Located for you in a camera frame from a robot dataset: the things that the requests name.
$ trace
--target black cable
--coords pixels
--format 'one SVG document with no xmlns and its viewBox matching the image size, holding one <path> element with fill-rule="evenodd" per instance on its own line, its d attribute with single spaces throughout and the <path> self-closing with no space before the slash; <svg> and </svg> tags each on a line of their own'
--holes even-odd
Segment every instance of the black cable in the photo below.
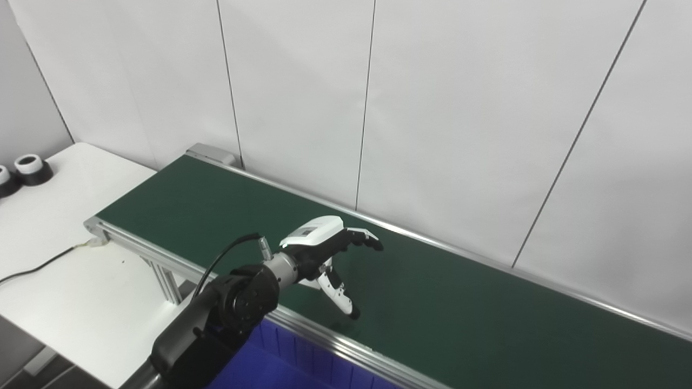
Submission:
<svg viewBox="0 0 692 389">
<path fill-rule="evenodd" d="M 199 295 L 199 292 L 202 291 L 202 287 L 204 286 L 204 282 L 207 280 L 207 278 L 209 277 L 209 275 L 212 273 L 212 270 L 214 269 L 214 266 L 216 266 L 216 265 L 219 263 L 219 261 L 221 261 L 221 258 L 223 258 L 224 255 L 226 255 L 233 247 L 236 247 L 238 244 L 241 244 L 241 243 L 244 243 L 244 242 L 248 242 L 248 241 L 251 241 L 251 240 L 258 240 L 258 239 L 261 238 L 261 237 L 262 237 L 262 236 L 261 236 L 260 234 L 258 234 L 258 233 L 248 234 L 248 235 L 239 237 L 238 239 L 234 240 L 231 244 L 229 244 L 228 246 L 226 246 L 226 248 L 224 248 L 224 249 L 217 255 L 217 257 L 216 257 L 216 259 L 214 260 L 214 262 L 212 262 L 212 264 L 209 265 L 209 267 L 207 268 L 207 270 L 206 270 L 206 271 L 204 272 L 204 274 L 202 275 L 202 279 L 199 280 L 199 283 L 197 284 L 197 287 L 194 288 L 194 293 L 192 294 L 192 298 L 195 298 L 195 297 L 197 297 L 197 295 Z"/>
<path fill-rule="evenodd" d="M 37 272 L 37 271 L 43 269 L 44 267 L 48 266 L 49 264 L 51 264 L 51 262 L 55 261 L 56 259 L 62 257 L 63 255 L 69 253 L 70 251 L 74 250 L 75 247 L 78 247 L 78 246 L 72 246 L 72 247 L 68 248 L 67 250 L 65 250 L 65 251 L 63 251 L 62 253 L 56 255 L 55 257 L 52 257 L 51 259 L 45 261 L 43 264 L 41 264 L 41 265 L 35 267 L 34 269 L 27 270 L 27 271 L 20 271 L 19 273 L 14 273 L 14 274 L 12 274 L 12 275 L 8 275 L 7 277 L 5 277 L 5 278 L 3 278 L 3 279 L 0 280 L 0 284 L 2 284 L 2 283 L 5 282 L 5 281 L 11 280 L 11 279 L 13 279 L 13 278 L 20 277 L 20 276 L 22 276 L 22 275 L 27 275 L 27 274 L 35 273 L 35 272 Z"/>
</svg>

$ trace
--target metal support leg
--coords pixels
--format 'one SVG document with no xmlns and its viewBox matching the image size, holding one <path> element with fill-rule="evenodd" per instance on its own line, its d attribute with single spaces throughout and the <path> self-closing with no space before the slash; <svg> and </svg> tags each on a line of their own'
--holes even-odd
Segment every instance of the metal support leg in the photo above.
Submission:
<svg viewBox="0 0 692 389">
<path fill-rule="evenodd" d="M 166 300 L 175 305 L 180 304 L 183 301 L 183 297 L 180 294 L 178 285 L 175 283 L 173 273 L 155 262 L 148 261 L 145 258 L 142 259 L 148 263 L 154 271 L 158 285 L 161 287 L 161 291 Z"/>
</svg>

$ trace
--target white table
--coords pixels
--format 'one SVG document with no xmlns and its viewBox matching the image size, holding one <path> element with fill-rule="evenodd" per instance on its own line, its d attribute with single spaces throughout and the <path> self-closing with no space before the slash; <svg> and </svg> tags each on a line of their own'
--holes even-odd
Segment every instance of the white table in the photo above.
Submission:
<svg viewBox="0 0 692 389">
<path fill-rule="evenodd" d="M 154 173 L 85 143 L 48 162 L 48 183 L 0 199 L 0 278 L 93 237 L 82 222 Z M 186 302 L 166 302 L 146 263 L 112 243 L 0 285 L 0 315 L 113 388 Z"/>
</svg>

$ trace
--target black and white cylinder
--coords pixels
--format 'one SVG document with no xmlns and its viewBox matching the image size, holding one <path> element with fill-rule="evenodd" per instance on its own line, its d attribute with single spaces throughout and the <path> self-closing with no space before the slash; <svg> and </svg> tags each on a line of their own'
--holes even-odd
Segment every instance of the black and white cylinder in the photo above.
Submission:
<svg viewBox="0 0 692 389">
<path fill-rule="evenodd" d="M 7 197 L 18 191 L 21 184 L 8 168 L 0 165 L 0 197 Z"/>
<path fill-rule="evenodd" d="M 36 186 L 53 177 L 53 169 L 36 154 L 25 154 L 15 161 L 17 176 L 26 186 Z"/>
</svg>

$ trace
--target wall seam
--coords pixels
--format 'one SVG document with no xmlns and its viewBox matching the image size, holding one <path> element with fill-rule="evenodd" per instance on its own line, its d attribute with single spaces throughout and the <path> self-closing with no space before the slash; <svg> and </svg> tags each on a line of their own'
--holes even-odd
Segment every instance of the wall seam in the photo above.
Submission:
<svg viewBox="0 0 692 389">
<path fill-rule="evenodd" d="M 29 41 L 26 39 L 26 36 L 24 35 L 24 31 L 21 29 L 21 26 L 17 22 L 17 16 L 15 15 L 14 10 L 12 10 L 12 4 L 8 1 L 8 6 L 10 10 L 12 11 L 12 18 L 15 20 L 15 24 L 17 25 L 19 31 L 21 32 L 21 37 L 24 40 L 24 44 L 26 45 L 26 48 L 29 50 L 29 54 L 31 55 L 31 59 L 34 62 L 34 65 L 36 65 L 36 69 L 38 69 L 39 74 L 41 75 L 41 80 L 43 80 L 44 85 L 46 85 L 46 90 L 48 91 L 48 95 L 51 97 L 51 101 L 53 101 L 53 105 L 55 106 L 55 110 L 57 111 L 57 115 L 60 117 L 60 121 L 62 121 L 62 125 L 65 128 L 65 131 L 67 131 L 67 136 L 70 137 L 70 141 L 72 141 L 72 144 L 75 144 L 75 137 L 72 135 L 72 132 L 70 132 L 70 128 L 67 126 L 67 122 L 65 121 L 65 117 L 62 115 L 62 111 L 60 111 L 60 107 L 57 105 L 57 101 L 55 101 L 55 96 L 53 95 L 53 91 L 51 91 L 51 87 L 48 85 L 48 81 L 46 81 L 46 76 L 43 74 L 43 71 L 41 70 L 41 66 L 39 65 L 39 62 L 36 60 L 36 55 L 34 55 L 34 50 L 31 49 L 31 46 L 29 46 Z"/>
<path fill-rule="evenodd" d="M 613 61 L 610 63 L 610 68 L 608 68 L 608 72 L 606 73 L 603 82 L 601 83 L 601 86 L 599 87 L 599 90 L 596 92 L 596 96 L 594 97 L 594 100 L 591 103 L 591 106 L 589 107 L 589 110 L 586 112 L 586 116 L 584 117 L 584 120 L 581 123 L 581 126 L 579 127 L 579 130 L 576 132 L 576 136 L 574 137 L 574 140 L 572 141 L 572 144 L 570 145 L 570 149 L 567 151 L 567 155 L 565 155 L 565 159 L 563 160 L 562 164 L 560 165 L 560 168 L 558 169 L 557 174 L 555 175 L 555 178 L 553 179 L 553 182 L 550 185 L 550 188 L 548 188 L 548 192 L 545 195 L 545 198 L 543 199 L 543 202 L 540 205 L 540 208 L 538 209 L 538 212 L 536 213 L 536 217 L 534 217 L 534 221 L 531 223 L 531 226 L 529 227 L 529 231 L 526 234 L 526 237 L 524 238 L 524 241 L 522 242 L 519 251 L 517 252 L 517 255 L 514 257 L 514 262 L 512 262 L 512 269 L 514 266 L 516 266 L 517 261 L 519 260 L 519 257 L 521 256 L 522 252 L 524 251 L 524 247 L 526 247 L 526 243 L 529 241 L 529 237 L 531 236 L 531 233 L 534 231 L 534 228 L 536 227 L 536 223 L 538 222 L 538 219 L 540 218 L 540 215 L 543 213 L 543 209 L 545 208 L 545 204 L 548 202 L 548 199 L 550 198 L 550 195 L 553 193 L 553 189 L 555 188 L 555 185 L 557 184 L 558 180 L 560 179 L 560 175 L 562 175 L 563 170 L 565 169 L 565 165 L 567 164 L 567 160 L 570 159 L 570 156 L 572 155 L 572 151 L 574 151 L 574 146 L 576 143 L 579 141 L 579 137 L 581 136 L 581 133 L 584 130 L 584 127 L 586 126 L 586 122 L 589 121 L 589 117 L 591 116 L 591 113 L 594 111 L 594 107 L 596 106 L 596 103 L 599 101 L 599 98 L 601 97 L 601 93 L 603 92 L 603 88 L 606 86 L 606 82 L 608 82 L 608 79 L 610 78 L 610 74 L 612 73 L 612 70 L 615 68 L 615 64 L 617 63 L 617 60 L 620 58 L 620 55 L 622 54 L 622 50 L 625 48 L 625 45 L 627 44 L 627 41 L 630 39 L 630 35 L 632 34 L 632 31 L 635 28 L 635 25 L 637 24 L 637 21 L 639 20 L 639 16 L 641 15 L 642 10 L 644 10 L 644 6 L 646 5 L 647 0 L 643 0 L 641 5 L 639 6 L 639 9 L 637 10 L 637 14 L 635 15 L 635 18 L 632 20 L 632 23 L 630 24 L 630 28 L 627 30 L 627 33 L 625 34 L 625 38 L 623 39 L 622 43 L 620 44 L 620 47 L 618 48 L 617 53 L 615 54 L 615 58 Z"/>
<path fill-rule="evenodd" d="M 238 154 L 240 158 L 240 166 L 244 169 L 245 162 L 243 160 L 243 149 L 240 147 L 240 131 L 238 130 L 238 117 L 235 114 L 235 100 L 233 98 L 233 85 L 230 81 L 230 65 L 228 65 L 228 51 L 226 50 L 226 34 L 224 33 L 224 21 L 221 18 L 221 5 L 219 0 L 217 3 L 217 13 L 219 14 L 219 29 L 221 31 L 221 45 L 224 47 L 224 60 L 226 61 L 226 77 L 228 78 L 228 90 L 230 92 L 230 107 L 233 111 L 233 123 L 235 124 L 235 137 L 238 140 Z"/>
<path fill-rule="evenodd" d="M 358 181 L 356 182 L 356 204 L 354 210 L 358 210 L 358 195 L 361 192 L 361 170 L 363 169 L 363 143 L 365 141 L 365 115 L 367 114 L 367 92 L 370 88 L 370 64 L 372 62 L 372 37 L 375 31 L 375 9 L 377 0 L 372 2 L 372 24 L 370 25 L 370 50 L 367 54 L 367 77 L 365 79 L 365 103 L 363 104 L 363 130 L 361 131 L 361 157 L 358 160 Z"/>
</svg>

